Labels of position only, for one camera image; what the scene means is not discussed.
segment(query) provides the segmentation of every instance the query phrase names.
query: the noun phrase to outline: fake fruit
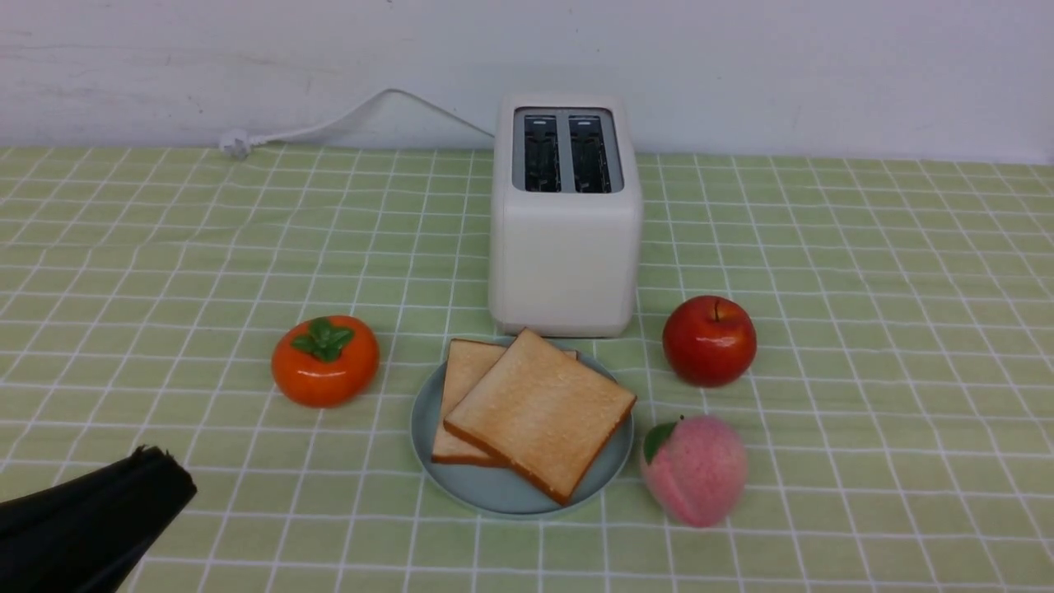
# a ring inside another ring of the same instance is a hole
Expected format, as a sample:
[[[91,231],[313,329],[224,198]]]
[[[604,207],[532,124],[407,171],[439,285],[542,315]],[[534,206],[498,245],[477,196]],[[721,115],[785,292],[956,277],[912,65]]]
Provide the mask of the fake fruit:
[[[743,308],[716,296],[694,296],[666,320],[666,361],[683,381],[720,388],[739,379],[758,354],[754,322]]]
[[[708,528],[735,509],[746,487],[746,448],[731,427],[695,416],[648,431],[641,473],[663,510],[687,526]]]
[[[366,323],[348,316],[320,317],[282,336],[271,355],[271,376],[290,400],[333,408],[369,386],[379,361],[377,338]]]

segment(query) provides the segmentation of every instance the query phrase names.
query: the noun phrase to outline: apple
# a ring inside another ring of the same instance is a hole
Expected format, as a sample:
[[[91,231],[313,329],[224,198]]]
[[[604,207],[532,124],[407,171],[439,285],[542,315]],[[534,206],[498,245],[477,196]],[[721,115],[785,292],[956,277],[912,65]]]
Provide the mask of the apple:
[[[683,381],[720,388],[739,379],[758,354],[754,322],[743,308],[714,294],[692,296],[666,320],[663,354]]]
[[[663,511],[708,528],[727,517],[746,488],[746,448],[736,431],[709,415],[659,424],[644,436],[641,474]]]

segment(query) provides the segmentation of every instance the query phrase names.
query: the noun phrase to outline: red apple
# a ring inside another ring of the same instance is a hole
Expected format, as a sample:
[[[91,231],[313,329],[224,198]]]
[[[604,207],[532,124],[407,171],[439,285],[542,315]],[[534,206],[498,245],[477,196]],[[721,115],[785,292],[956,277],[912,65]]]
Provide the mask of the red apple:
[[[758,337],[743,308],[714,294],[694,296],[670,314],[662,333],[666,361],[683,381],[720,388],[754,362]]]

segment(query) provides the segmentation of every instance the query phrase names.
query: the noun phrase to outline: green leaf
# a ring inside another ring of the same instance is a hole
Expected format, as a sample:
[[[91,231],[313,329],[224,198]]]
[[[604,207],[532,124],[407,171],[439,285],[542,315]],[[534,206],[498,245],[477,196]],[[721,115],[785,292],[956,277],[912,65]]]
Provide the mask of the green leaf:
[[[344,348],[351,342],[351,339],[354,338],[354,336],[355,333],[351,330],[340,328],[330,336],[330,347],[336,349],[337,351],[343,351]]]
[[[311,320],[311,324],[308,325],[308,332],[315,339],[315,342],[319,344],[325,344],[329,342],[330,332],[333,330],[333,325],[326,318],[315,318]]]
[[[318,351],[317,357],[318,360],[323,362],[333,362],[336,359],[340,358],[340,350],[334,349],[333,347],[327,347]]]
[[[644,435],[644,461],[650,466],[651,460],[655,459],[656,455],[659,455],[659,450],[662,446],[669,439],[669,436],[674,434],[674,429],[677,428],[677,422],[666,422],[664,424],[656,424],[652,427],[648,434]]]
[[[305,354],[312,354],[315,352],[315,341],[311,339],[307,334],[301,334],[296,338],[293,338],[291,345]]]

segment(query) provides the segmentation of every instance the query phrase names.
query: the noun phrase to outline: white wall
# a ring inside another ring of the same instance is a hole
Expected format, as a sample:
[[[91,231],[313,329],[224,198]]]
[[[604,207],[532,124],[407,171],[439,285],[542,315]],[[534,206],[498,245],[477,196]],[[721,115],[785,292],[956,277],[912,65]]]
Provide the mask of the white wall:
[[[4,0],[0,143],[214,144],[398,84],[622,95],[649,151],[1050,161],[1054,0]],[[390,95],[316,138],[488,146]]]

